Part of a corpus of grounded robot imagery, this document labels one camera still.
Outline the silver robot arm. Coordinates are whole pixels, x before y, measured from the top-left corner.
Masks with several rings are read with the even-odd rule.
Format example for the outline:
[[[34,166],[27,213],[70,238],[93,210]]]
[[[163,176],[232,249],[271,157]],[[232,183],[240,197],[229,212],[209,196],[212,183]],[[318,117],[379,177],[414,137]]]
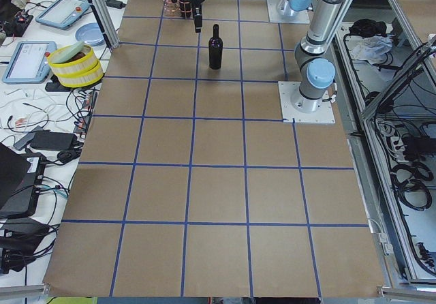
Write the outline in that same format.
[[[334,65],[324,58],[353,0],[318,0],[305,36],[296,45],[294,57],[300,69],[301,83],[290,101],[303,113],[315,112],[335,77]]]
[[[311,5],[311,0],[279,0],[276,5],[279,17],[287,20],[300,18]]]

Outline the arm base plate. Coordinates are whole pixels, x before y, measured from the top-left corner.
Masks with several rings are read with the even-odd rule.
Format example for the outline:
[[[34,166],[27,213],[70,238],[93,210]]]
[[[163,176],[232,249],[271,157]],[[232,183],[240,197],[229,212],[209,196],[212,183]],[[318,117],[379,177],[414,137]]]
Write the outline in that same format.
[[[308,10],[293,10],[288,0],[266,0],[269,22],[285,24],[309,24]]]
[[[278,82],[282,121],[299,124],[335,124],[330,96],[325,90],[317,100],[308,100],[300,94],[300,82]]]

